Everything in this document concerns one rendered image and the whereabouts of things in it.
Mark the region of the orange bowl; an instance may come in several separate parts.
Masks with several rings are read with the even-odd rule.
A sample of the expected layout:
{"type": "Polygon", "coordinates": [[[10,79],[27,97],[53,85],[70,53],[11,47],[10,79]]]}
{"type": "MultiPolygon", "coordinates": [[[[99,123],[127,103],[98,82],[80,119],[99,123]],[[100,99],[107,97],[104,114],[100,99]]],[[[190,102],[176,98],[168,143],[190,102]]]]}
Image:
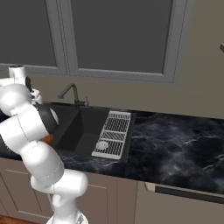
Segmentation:
{"type": "Polygon", "coordinates": [[[50,135],[42,138],[41,141],[49,144],[49,143],[51,143],[53,141],[53,139],[54,139],[54,135],[50,134],[50,135]]]}

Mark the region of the narrow grey framed window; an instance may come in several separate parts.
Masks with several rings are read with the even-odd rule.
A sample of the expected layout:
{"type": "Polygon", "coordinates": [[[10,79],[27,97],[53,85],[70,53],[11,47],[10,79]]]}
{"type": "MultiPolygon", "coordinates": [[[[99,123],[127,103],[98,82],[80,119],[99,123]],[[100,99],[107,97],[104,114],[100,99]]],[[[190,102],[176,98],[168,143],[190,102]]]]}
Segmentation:
{"type": "Polygon", "coordinates": [[[67,73],[57,0],[0,0],[0,77],[11,65],[28,74],[67,73]]]}

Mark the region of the beige dishwasher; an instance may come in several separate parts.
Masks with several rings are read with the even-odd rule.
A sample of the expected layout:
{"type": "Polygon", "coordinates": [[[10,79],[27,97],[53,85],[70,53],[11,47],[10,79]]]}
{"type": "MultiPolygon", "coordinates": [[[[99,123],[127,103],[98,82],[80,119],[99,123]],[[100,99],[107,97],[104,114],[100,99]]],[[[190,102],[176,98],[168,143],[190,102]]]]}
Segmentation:
{"type": "Polygon", "coordinates": [[[224,224],[224,205],[149,192],[139,181],[135,224],[224,224]]]}

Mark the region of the dark grey tap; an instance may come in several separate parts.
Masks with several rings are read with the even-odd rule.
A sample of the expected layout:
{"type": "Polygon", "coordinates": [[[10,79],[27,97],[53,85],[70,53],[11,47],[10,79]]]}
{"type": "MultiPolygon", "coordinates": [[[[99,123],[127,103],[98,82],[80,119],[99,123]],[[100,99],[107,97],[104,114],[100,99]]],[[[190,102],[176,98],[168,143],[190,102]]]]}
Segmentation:
{"type": "Polygon", "coordinates": [[[63,99],[67,92],[72,89],[73,90],[73,105],[78,109],[80,107],[88,107],[89,102],[88,100],[80,101],[78,96],[78,89],[74,83],[68,84],[58,95],[59,99],[63,99]]]}

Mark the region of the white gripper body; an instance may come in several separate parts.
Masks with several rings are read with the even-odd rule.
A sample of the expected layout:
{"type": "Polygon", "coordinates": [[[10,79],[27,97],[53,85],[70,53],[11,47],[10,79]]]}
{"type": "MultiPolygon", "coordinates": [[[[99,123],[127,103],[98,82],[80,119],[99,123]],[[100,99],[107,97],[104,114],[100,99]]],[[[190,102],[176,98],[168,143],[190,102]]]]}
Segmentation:
{"type": "Polygon", "coordinates": [[[31,103],[33,105],[43,103],[42,96],[41,96],[40,92],[35,88],[31,91],[31,103]]]}

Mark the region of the beige cupboard door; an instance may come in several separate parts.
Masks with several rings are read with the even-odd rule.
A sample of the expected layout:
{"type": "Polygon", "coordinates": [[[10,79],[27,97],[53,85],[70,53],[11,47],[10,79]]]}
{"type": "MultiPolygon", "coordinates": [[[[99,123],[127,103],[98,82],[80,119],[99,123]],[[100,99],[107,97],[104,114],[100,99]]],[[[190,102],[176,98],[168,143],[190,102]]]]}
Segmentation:
{"type": "Polygon", "coordinates": [[[89,224],[116,224],[116,179],[86,172],[87,191],[77,199],[79,209],[89,224]]]}
{"type": "Polygon", "coordinates": [[[48,196],[31,187],[27,171],[0,171],[0,199],[13,218],[46,224],[53,215],[48,196]]]}

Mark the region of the wide grey framed window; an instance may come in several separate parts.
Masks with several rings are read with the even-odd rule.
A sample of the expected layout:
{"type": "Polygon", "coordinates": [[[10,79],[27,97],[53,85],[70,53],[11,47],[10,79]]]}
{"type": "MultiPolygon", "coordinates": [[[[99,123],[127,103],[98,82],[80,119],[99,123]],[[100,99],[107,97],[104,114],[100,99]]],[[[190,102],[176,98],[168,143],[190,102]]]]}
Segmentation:
{"type": "Polygon", "coordinates": [[[57,0],[72,77],[173,83],[194,0],[57,0]]]}

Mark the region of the black sink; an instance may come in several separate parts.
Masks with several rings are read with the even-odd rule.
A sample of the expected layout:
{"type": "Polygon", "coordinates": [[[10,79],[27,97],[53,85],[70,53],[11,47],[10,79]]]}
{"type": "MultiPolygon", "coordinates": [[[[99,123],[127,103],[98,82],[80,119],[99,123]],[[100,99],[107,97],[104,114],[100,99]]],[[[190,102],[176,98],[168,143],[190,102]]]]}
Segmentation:
{"type": "MultiPolygon", "coordinates": [[[[109,111],[119,111],[112,108],[75,108],[74,105],[59,102],[46,102],[45,105],[53,109],[59,118],[59,127],[53,132],[54,139],[50,145],[56,151],[61,151],[71,156],[94,157],[92,152],[95,149],[109,111]]],[[[129,131],[122,157],[116,161],[127,160],[134,123],[135,114],[131,113],[129,131]]]]}

